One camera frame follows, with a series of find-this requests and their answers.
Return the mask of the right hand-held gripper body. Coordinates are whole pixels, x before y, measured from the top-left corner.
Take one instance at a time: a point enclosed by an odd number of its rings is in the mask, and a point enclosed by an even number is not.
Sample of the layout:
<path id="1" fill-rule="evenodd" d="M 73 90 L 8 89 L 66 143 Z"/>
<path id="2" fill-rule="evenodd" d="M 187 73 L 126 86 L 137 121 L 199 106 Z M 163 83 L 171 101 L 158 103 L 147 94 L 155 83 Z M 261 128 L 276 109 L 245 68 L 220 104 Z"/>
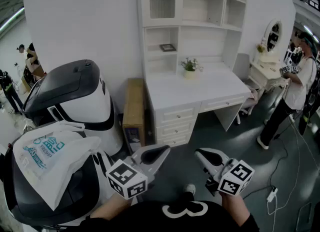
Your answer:
<path id="1" fill-rule="evenodd" d="M 243 160 L 231 158 L 207 179 L 205 187 L 213 196 L 216 192 L 238 196 L 250 183 L 254 173 L 255 170 Z"/>

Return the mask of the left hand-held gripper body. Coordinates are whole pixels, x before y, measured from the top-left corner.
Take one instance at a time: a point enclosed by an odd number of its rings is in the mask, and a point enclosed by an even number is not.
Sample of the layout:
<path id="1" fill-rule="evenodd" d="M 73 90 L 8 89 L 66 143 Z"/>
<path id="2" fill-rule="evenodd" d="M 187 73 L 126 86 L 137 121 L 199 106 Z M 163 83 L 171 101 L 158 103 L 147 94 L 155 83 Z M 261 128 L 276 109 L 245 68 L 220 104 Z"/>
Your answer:
<path id="1" fill-rule="evenodd" d="M 110 187 L 124 199 L 132 199 L 148 190 L 155 176 L 134 164 L 118 160 L 107 171 Z"/>

